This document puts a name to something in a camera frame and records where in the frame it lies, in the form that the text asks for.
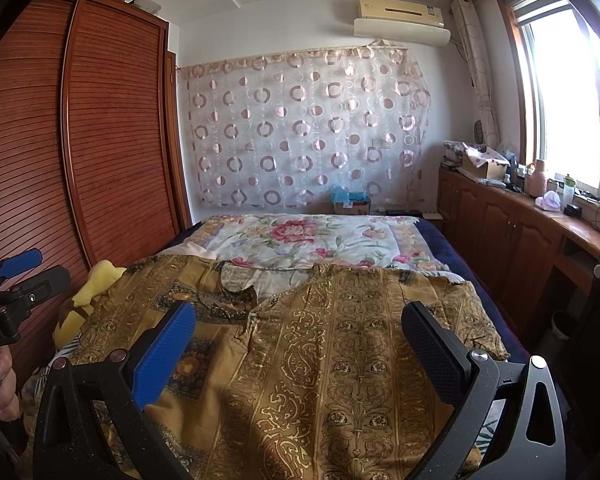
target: navy blue bed sheet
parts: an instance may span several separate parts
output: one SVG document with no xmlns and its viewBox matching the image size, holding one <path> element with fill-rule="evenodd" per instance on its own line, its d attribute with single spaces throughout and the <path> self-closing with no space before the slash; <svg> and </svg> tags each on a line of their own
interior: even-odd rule
<svg viewBox="0 0 600 480">
<path fill-rule="evenodd" d="M 444 264 L 447 264 L 451 272 L 462 276 L 464 279 L 474 284 L 475 291 L 482 302 L 484 311 L 487 313 L 487 316 L 489 316 L 491 321 L 493 321 L 493 324 L 495 325 L 498 334 L 500 334 L 500 338 L 502 339 L 505 348 L 511 354 L 509 361 L 514 363 L 528 362 L 529 353 L 522 346 L 516 335 L 507 326 L 507 323 L 505 323 L 504 319 L 502 318 L 498 307 L 495 305 L 495 303 L 493 303 L 487 292 L 482 288 L 478 280 L 476 280 L 469 266 L 451 246 L 448 240 L 446 240 L 442 233 L 438 231 L 435 225 L 433 225 L 431 222 L 420 220 L 416 223 L 416 227 L 427 242 L 427 245 L 431 250 L 431 254 L 433 254 L 436 259 L 440 260 Z"/>
</svg>

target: screw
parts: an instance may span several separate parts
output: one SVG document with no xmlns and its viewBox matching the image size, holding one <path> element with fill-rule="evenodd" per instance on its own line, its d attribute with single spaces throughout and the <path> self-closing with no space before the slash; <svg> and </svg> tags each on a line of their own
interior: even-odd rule
<svg viewBox="0 0 600 480">
<path fill-rule="evenodd" d="M 539 355 L 531 356 L 531 364 L 533 366 L 535 366 L 536 368 L 540 368 L 540 369 L 546 367 L 546 361 L 544 360 L 544 358 L 540 357 Z"/>
<path fill-rule="evenodd" d="M 64 368 L 67 365 L 68 362 L 69 361 L 67 360 L 66 357 L 59 357 L 58 359 L 56 359 L 54 361 L 52 366 L 53 366 L 54 370 L 61 370 L 62 368 Z"/>
<path fill-rule="evenodd" d="M 485 352 L 484 350 L 471 350 L 471 359 L 473 359 L 474 361 L 483 363 L 488 358 L 489 358 L 489 356 L 487 355 L 487 352 Z"/>
<path fill-rule="evenodd" d="M 126 350 L 123 348 L 116 348 L 113 352 L 109 354 L 109 359 L 114 363 L 119 363 L 120 361 L 124 361 L 126 359 Z"/>
</svg>

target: circle pattern curtain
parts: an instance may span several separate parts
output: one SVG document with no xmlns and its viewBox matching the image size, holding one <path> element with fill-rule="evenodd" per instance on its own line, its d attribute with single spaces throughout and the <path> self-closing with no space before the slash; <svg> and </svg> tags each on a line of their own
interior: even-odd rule
<svg viewBox="0 0 600 480">
<path fill-rule="evenodd" d="M 307 206 L 334 184 L 374 203 L 419 199 L 430 95 L 407 49 L 225 60 L 181 68 L 178 84 L 206 204 Z"/>
</svg>

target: floral bedspread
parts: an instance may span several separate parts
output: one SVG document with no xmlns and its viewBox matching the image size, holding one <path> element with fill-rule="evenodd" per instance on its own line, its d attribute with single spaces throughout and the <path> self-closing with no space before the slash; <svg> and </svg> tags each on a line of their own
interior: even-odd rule
<svg viewBox="0 0 600 480">
<path fill-rule="evenodd" d="M 416 218 L 339 215 L 215 216 L 189 240 L 244 267 L 310 268 L 316 262 L 437 274 Z"/>
</svg>

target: finger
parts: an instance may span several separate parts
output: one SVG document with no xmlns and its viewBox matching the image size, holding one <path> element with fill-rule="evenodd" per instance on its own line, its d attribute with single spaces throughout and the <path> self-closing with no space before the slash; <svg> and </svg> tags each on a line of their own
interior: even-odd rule
<svg viewBox="0 0 600 480">
<path fill-rule="evenodd" d="M 16 373 L 9 370 L 7 376 L 2 380 L 0 385 L 0 410 L 6 408 L 16 393 Z"/>
<path fill-rule="evenodd" d="M 14 396 L 6 408 L 0 410 L 0 420 L 11 422 L 20 416 L 20 399 Z"/>
<path fill-rule="evenodd" d="M 0 381 L 3 380 L 11 370 L 11 351 L 8 346 L 0 347 Z"/>
</svg>

